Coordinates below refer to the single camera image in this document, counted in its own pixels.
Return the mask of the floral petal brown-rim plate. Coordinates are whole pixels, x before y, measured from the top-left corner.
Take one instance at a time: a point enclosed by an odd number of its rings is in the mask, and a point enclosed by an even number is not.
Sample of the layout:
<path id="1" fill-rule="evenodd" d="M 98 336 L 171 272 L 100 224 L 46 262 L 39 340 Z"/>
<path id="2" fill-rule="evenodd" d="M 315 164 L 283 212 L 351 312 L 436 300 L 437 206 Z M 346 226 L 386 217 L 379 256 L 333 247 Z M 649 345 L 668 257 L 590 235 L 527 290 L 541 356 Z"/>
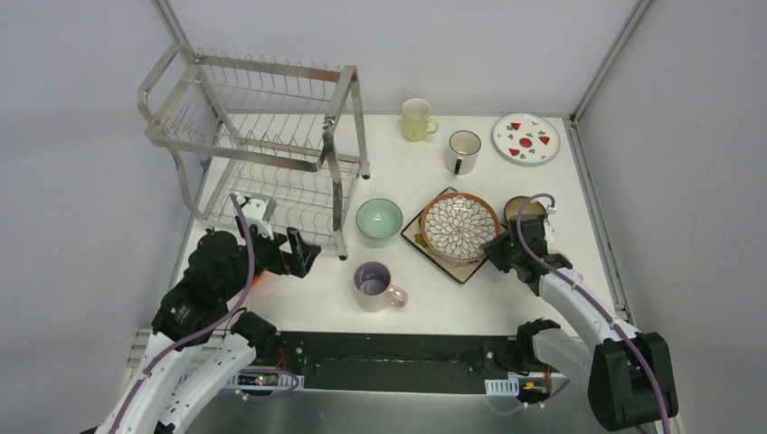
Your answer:
<path id="1" fill-rule="evenodd" d="M 421 235 L 439 257 L 469 263 L 486 257 L 483 246 L 502 232 L 492 207 L 469 193 L 435 197 L 420 217 Z"/>

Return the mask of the watermelon pattern round plate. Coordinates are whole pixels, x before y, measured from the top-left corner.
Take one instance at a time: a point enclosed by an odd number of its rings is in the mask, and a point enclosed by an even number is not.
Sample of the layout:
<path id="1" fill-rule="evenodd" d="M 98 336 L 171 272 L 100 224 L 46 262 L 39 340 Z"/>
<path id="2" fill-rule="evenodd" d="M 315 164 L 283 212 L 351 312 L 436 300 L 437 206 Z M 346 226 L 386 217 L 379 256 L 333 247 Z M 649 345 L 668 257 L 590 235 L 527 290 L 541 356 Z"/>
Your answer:
<path id="1" fill-rule="evenodd" d="M 519 165 L 543 165 L 561 149 L 561 138 L 547 120 L 533 114 L 513 113 L 499 119 L 492 129 L 495 149 Z"/>

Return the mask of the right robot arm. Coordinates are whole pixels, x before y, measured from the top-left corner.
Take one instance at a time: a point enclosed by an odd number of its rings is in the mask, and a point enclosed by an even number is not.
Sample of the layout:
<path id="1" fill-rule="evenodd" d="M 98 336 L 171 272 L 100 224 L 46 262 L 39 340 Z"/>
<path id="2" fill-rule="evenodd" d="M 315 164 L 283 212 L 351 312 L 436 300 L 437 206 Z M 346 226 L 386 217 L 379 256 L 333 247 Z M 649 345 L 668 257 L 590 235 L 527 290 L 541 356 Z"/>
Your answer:
<path id="1" fill-rule="evenodd" d="M 611 314 L 572 263 L 549 252 L 543 217 L 513 221 L 482 249 L 496 269 L 514 270 L 577 334 L 571 338 L 549 319 L 527 322 L 498 353 L 499 365 L 515 373 L 547 365 L 562 373 L 586 392 L 595 419 L 608 431 L 655 421 L 670 430 L 679 407 L 668 343 Z"/>

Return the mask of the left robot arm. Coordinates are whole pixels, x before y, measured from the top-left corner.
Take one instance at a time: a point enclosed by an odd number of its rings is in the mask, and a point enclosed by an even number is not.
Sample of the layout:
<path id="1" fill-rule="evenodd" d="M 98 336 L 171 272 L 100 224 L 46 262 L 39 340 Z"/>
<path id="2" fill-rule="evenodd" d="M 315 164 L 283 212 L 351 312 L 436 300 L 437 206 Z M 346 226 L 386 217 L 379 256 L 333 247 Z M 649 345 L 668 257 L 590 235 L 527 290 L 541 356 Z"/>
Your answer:
<path id="1" fill-rule="evenodd" d="M 252 225 L 250 233 L 244 245 L 228 231 L 209 230 L 198 241 L 181 280 L 161 301 L 124 394 L 92 432 L 184 433 L 238 371 L 274 358 L 276 327 L 243 312 L 213 355 L 186 380 L 181 378 L 213 330 L 231 318 L 232 298 L 265 273 L 304 278 L 322 251 L 295 228 L 265 238 Z"/>

